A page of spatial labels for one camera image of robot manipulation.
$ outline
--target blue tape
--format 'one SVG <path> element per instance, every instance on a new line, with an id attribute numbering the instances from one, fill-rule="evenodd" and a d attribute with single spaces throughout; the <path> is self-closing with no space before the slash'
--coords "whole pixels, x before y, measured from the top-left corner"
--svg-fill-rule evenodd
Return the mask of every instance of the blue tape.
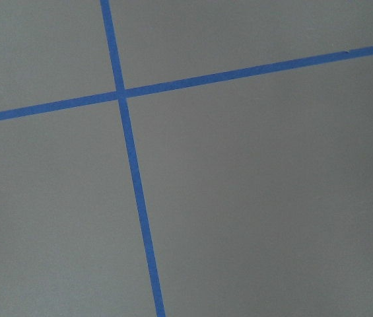
<path id="1" fill-rule="evenodd" d="M 145 255 L 147 257 L 148 271 L 151 280 L 151 288 L 153 290 L 154 305 L 157 317 L 165 317 L 164 304 L 162 299 L 160 279 L 158 278 L 157 265 L 154 254 L 153 240 L 151 238 L 151 230 L 147 215 L 147 207 L 145 205 L 145 197 L 143 193 L 141 175 L 139 173 L 139 164 L 135 148 L 135 141 L 133 138 L 133 131 L 131 126 L 131 119 L 129 116 L 129 108 L 127 106 L 127 99 L 125 95 L 125 85 L 123 82 L 123 75 L 121 72 L 120 58 L 118 52 L 118 45 L 116 35 L 114 32 L 112 14 L 110 11 L 110 4 L 108 0 L 101 0 L 102 17 L 104 20 L 104 28 L 106 30 L 108 50 L 110 53 L 110 60 L 112 62 L 114 82 L 117 87 L 119 109 L 121 116 L 121 123 L 123 126 L 123 133 L 125 135 L 127 157 L 129 159 L 129 166 L 131 170 L 133 190 L 135 192 L 135 199 L 138 209 L 139 222 L 141 225 L 142 239 L 145 247 Z"/>
<path id="2" fill-rule="evenodd" d="M 126 90 L 126 97 L 130 98 L 136 96 L 144 96 L 146 94 L 156 94 L 158 92 L 194 87 L 199 85 L 206 85 L 211 83 L 217 83 L 220 81 L 231 81 L 233 79 L 239 79 L 249 76 L 275 73 L 277 71 L 286 71 L 288 69 L 331 63 L 334 61 L 343 61 L 346 59 L 370 55 L 373 55 L 373 46 L 367 48 L 359 48 L 356 50 L 349 50 L 345 52 L 337 52 L 312 57 L 292 59 L 289 61 L 281 61 L 279 63 L 237 69 L 235 71 L 225 71 L 223 73 L 215 73 L 212 75 L 180 79 L 178 81 L 169 81 L 166 83 L 131 88 Z"/>
<path id="3" fill-rule="evenodd" d="M 57 111 L 62 109 L 87 106 L 89 104 L 98 104 L 105 101 L 117 100 L 117 92 L 105 92 L 104 94 L 94 94 L 92 96 L 85 96 L 74 99 L 67 99 L 55 102 L 48 102 L 46 104 L 37 104 L 36 106 L 29 106 L 17 108 L 12 110 L 0 111 L 0 121 L 7 119 L 14 119 L 19 117 L 31 116 L 32 114 L 43 114 L 44 112 Z"/>

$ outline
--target horizontal blue line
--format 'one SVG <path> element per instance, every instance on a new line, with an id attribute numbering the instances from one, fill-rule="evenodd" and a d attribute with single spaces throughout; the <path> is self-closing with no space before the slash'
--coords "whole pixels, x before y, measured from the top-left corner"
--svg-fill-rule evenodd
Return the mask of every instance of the horizontal blue line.
<path id="1" fill-rule="evenodd" d="M 0 111 L 0 121 L 30 116 L 32 114 L 43 114 L 44 112 L 52 112 L 62 109 L 75 108 L 80 106 L 87 106 L 89 104 L 98 104 L 105 101 L 117 100 L 118 94 L 115 91 L 105 92 L 103 94 L 94 94 L 92 96 L 85 96 L 74 99 L 67 99 L 55 102 L 48 102 L 46 104 L 37 104 L 35 106 L 17 108 L 12 110 Z"/>
<path id="2" fill-rule="evenodd" d="M 199 85 L 206 85 L 211 83 L 217 83 L 220 81 L 231 81 L 232 79 L 274 73 L 277 71 L 286 71 L 288 69 L 296 69 L 324 63 L 331 63 L 334 61 L 343 61 L 346 59 L 370 55 L 373 55 L 373 46 L 367 48 L 359 48 L 356 50 L 292 59 L 288 61 L 281 61 L 279 63 L 237 69 L 235 71 L 225 71 L 223 73 L 215 73 L 211 75 L 180 79 L 178 81 L 168 81 L 166 83 L 130 88 L 126 90 L 126 97 L 130 98 L 136 96 L 144 96 L 146 94 L 156 94 L 158 92 L 194 87 Z"/>

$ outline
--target gray floor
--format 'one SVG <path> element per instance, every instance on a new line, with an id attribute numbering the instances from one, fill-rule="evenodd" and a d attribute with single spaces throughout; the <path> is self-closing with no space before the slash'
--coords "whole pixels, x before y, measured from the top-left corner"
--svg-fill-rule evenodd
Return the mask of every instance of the gray floor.
<path id="1" fill-rule="evenodd" d="M 126 87 L 373 45 L 373 1 L 110 1 Z M 99 1 L 0 3 L 0 110 L 115 89 Z M 373 56 L 128 100 L 168 317 L 373 316 Z M 0 316 L 156 316 L 117 102 L 0 122 Z"/>

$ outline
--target gray surface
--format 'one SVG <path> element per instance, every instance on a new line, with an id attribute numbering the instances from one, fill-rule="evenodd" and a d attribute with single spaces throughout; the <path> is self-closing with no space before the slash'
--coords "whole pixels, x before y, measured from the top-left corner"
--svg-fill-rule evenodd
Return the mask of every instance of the gray surface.
<path id="1" fill-rule="evenodd" d="M 111 0 L 127 87 L 373 45 L 373 1 Z"/>
<path id="2" fill-rule="evenodd" d="M 113 90 L 99 1 L 0 1 L 0 111 Z"/>
<path id="3" fill-rule="evenodd" d="M 129 103 L 167 316 L 373 316 L 373 57 Z"/>
<path id="4" fill-rule="evenodd" d="M 0 122 L 0 317 L 155 316 L 115 102 Z"/>

